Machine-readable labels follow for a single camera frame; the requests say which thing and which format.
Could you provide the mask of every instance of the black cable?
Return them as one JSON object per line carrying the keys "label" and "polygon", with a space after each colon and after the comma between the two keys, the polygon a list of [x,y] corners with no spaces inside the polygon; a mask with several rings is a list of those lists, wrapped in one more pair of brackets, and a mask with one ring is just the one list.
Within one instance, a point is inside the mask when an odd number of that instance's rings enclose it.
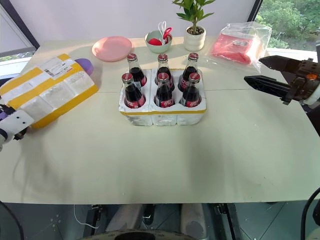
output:
{"label": "black cable", "polygon": [[308,209],[312,203],[312,201],[316,198],[316,196],[320,193],[320,187],[315,190],[315,192],[311,195],[308,201],[304,205],[304,209],[301,216],[301,232],[300,232],[300,240],[306,239],[306,218]]}
{"label": "black cable", "polygon": [[16,215],[14,215],[14,213],[10,210],[10,208],[7,207],[7,205],[5,205],[2,201],[0,201],[0,205],[2,205],[4,207],[4,209],[6,209],[8,211],[8,213],[11,215],[11,217],[13,217],[15,223],[17,224],[17,226],[19,228],[20,239],[25,240],[24,230],[23,230],[19,220],[17,219]]}

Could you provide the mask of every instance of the red cloth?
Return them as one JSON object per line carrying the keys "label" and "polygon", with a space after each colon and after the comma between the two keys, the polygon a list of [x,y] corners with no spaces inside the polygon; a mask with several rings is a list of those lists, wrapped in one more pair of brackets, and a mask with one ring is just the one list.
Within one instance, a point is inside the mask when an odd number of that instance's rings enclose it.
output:
{"label": "red cloth", "polygon": [[211,50],[211,54],[248,65],[255,59],[259,45],[259,42],[256,42],[253,38],[246,39],[220,34]]}

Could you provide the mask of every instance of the potted plant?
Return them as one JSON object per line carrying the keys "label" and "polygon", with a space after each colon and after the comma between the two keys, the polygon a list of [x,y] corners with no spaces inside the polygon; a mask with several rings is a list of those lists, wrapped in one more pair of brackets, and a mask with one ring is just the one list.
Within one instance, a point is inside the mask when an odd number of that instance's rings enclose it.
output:
{"label": "potted plant", "polygon": [[206,39],[206,30],[197,23],[214,14],[204,14],[203,7],[213,3],[215,0],[173,0],[172,3],[183,8],[184,13],[177,13],[180,19],[189,21],[192,26],[189,26],[184,34],[183,45],[189,51],[199,51],[203,48]]}

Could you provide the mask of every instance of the white foam tray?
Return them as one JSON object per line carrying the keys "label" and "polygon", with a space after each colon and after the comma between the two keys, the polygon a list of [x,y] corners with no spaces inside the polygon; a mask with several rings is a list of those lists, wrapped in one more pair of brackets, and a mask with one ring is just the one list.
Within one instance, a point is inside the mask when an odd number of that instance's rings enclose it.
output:
{"label": "white foam tray", "polygon": [[186,107],[181,105],[180,99],[183,93],[178,88],[179,78],[184,72],[183,69],[171,69],[171,75],[173,77],[174,90],[172,92],[172,98],[174,105],[162,108],[155,104],[154,97],[157,93],[158,86],[155,83],[155,78],[158,69],[143,70],[147,77],[147,83],[141,88],[142,94],[145,96],[145,104],[140,108],[129,108],[124,104],[125,90],[121,89],[119,99],[119,111],[126,116],[126,118],[136,126],[174,126],[179,125],[194,125],[197,124],[203,117],[206,109],[207,102],[204,91],[204,83],[202,78],[202,72],[199,70],[201,80],[198,84],[199,93],[201,95],[201,102],[195,107]]}

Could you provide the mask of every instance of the tiled floor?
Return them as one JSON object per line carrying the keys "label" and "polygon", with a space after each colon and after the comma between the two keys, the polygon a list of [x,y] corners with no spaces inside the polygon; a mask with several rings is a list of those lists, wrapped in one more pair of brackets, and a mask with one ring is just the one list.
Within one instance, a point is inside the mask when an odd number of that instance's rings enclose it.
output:
{"label": "tiled floor", "polygon": [[[243,240],[299,240],[300,218],[304,204],[305,201],[275,204],[237,203],[236,209]],[[315,205],[316,202],[311,205],[307,217],[307,235],[317,228],[311,220]],[[21,222],[27,240],[76,240],[82,237],[84,226],[75,221],[73,205],[8,204],[8,206]],[[86,213],[90,207],[90,205],[76,206],[76,215],[81,222],[85,222]],[[110,208],[109,218],[117,209],[118,206]],[[205,210],[209,239],[216,240],[213,234],[215,223],[210,220],[209,209]],[[179,232],[179,205],[158,204],[155,208],[153,223],[147,226],[141,222],[141,228]],[[1,208],[0,230],[0,240],[15,239],[12,238],[12,234],[17,234],[17,227]],[[226,238],[232,239],[230,232],[226,232]]]}
{"label": "tiled floor", "polygon": [[[301,215],[306,201],[268,203],[237,203],[236,209],[240,227],[248,240],[300,240]],[[308,211],[306,235],[317,225],[312,212],[314,201]]]}

